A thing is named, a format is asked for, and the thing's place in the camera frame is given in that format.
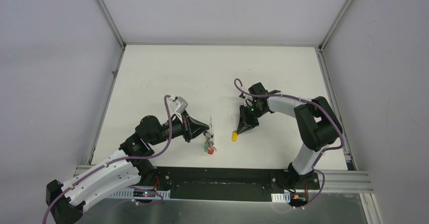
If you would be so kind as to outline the key with yellow tag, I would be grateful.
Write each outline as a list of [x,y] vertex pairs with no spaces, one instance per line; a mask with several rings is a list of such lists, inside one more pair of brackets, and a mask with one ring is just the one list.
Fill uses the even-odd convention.
[[237,133],[237,131],[233,131],[232,136],[231,136],[231,141],[236,142],[237,139],[238,139],[238,133]]

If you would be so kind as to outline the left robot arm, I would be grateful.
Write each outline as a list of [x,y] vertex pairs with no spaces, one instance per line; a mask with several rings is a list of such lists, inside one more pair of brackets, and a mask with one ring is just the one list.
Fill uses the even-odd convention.
[[184,111],[161,124],[153,115],[145,116],[135,132],[107,159],[84,173],[60,182],[53,180],[46,187],[47,213],[55,223],[76,223],[84,212],[116,191],[140,183],[148,186],[154,181],[155,168],[150,162],[152,146],[183,137],[186,142],[210,130]]

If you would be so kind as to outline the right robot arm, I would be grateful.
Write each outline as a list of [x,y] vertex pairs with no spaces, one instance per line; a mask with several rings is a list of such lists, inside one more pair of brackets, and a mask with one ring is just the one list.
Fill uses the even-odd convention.
[[289,164],[284,180],[277,183],[285,189],[301,188],[315,172],[321,155],[333,150],[332,144],[337,139],[343,140],[342,126],[327,99],[322,96],[303,99],[280,90],[268,91],[260,82],[244,91],[238,78],[234,84],[244,100],[239,107],[238,135],[259,126],[259,118],[267,113],[282,113],[296,120],[302,146]]

